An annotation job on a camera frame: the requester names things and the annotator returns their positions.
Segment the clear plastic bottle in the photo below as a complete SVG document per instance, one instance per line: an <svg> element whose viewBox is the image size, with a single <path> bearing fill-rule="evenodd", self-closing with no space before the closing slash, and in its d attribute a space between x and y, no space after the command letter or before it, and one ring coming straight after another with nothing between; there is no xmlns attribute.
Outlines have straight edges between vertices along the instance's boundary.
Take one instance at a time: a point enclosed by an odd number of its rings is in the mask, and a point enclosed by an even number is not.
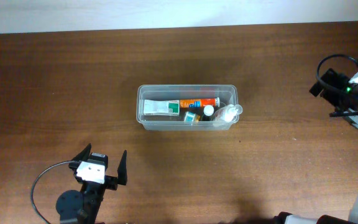
<svg viewBox="0 0 358 224"><path fill-rule="evenodd" d="M230 122L233 120L233 118L239 114L242 113L242 106L240 105L227 105L215 112L215 114L212 115L213 121L224 121L224 122Z"/></svg>

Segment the plastic storage box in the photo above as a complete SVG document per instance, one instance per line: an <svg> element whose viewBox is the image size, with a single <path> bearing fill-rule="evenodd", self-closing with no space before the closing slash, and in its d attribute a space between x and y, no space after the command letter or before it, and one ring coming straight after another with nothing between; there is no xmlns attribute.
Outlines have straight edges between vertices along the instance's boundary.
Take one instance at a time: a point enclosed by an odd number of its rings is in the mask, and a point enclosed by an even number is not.
<svg viewBox="0 0 358 224"><path fill-rule="evenodd" d="M219 131L228 130L239 120L237 115L231 122L217 123L200 121L185 123L182 121L187 108L180 108L179 116L144 115L144 100L186 100L219 97L221 106L237 105L237 89L234 85L142 85L137 90L136 119L146 130L153 131Z"/></svg>

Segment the black cable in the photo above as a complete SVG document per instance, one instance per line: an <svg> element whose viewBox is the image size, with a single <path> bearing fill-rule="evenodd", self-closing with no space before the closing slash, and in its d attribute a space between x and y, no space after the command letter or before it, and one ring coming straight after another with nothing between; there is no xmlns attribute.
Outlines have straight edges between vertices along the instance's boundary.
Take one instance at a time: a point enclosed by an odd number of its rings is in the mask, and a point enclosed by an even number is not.
<svg viewBox="0 0 358 224"><path fill-rule="evenodd" d="M56 166L64 165L64 164L71 163L71 162L75 162L75 161L59 162L58 164L55 164L55 165L52 165L52 166L48 167L48 168L45 169L40 175L38 175L38 177L36 178L36 180L35 180L34 183L32 184L31 193L30 193L31 205L32 205L32 208L34 208L36 214L37 214L45 223L51 224L45 217L43 217L43 216L41 215L41 213L40 213L40 212L38 211L38 209L37 209L37 206L35 206L35 203L34 203L34 189L35 189L35 185L37 184L38 180L39 180L46 172L48 172L50 169L55 168Z"/></svg>
<svg viewBox="0 0 358 224"><path fill-rule="evenodd" d="M324 63L325 61L327 61L328 59L334 58L334 57L346 58L346 59L348 59L348 60L353 61L353 62L358 66L358 59L355 59L355 58L350 57L350 56L348 56L348 55L344 55L344 54L333 54L333 55L330 55L330 56L328 56L328 57L322 59L322 61L320 61L320 63L318 64L318 66L317 66L317 73L316 73L316 79L317 79L317 81L318 81L318 82L320 83L320 85L323 86L325 89L327 89L327 90L329 90L329 91L331 91L331 92L334 92L334 93L336 93L336 94L338 94L338 95L341 95L341 96L353 98L354 100L356 100L356 101L358 102L358 96L352 95L352 94L350 94L350 93L348 93L348 92L345 92L345 91L340 90L340 89L338 89L338 88L336 88L336 87L333 87L332 85L330 85L330 84L324 82L324 81L320 78L319 72L320 72L321 66L323 65L323 63Z"/></svg>
<svg viewBox="0 0 358 224"><path fill-rule="evenodd" d="M348 112L348 113L333 112L333 113L330 113L329 116L331 118L346 117L346 116L358 116L358 112Z"/></svg>
<svg viewBox="0 0 358 224"><path fill-rule="evenodd" d="M316 79L317 81L327 90L329 91L332 91L334 93L337 93L338 95L342 95L342 96L346 96L346 97L349 97L350 94L345 92L345 91L342 91L336 87L333 87L332 85L324 82L321 78L320 78L320 75L319 75L319 72L320 72L320 67L323 65L323 63L325 61L327 61L328 59L331 59L331 58L334 58L334 57L343 57L343 58L346 58L346 59L349 59L351 61L353 61L357 66L358 66L358 59L355 59L355 58L352 58L348 55L344 55L344 54L334 54L334 55L330 55L324 59L322 59L322 61L320 61L320 63L318 64L317 66L317 74L316 74Z"/></svg>

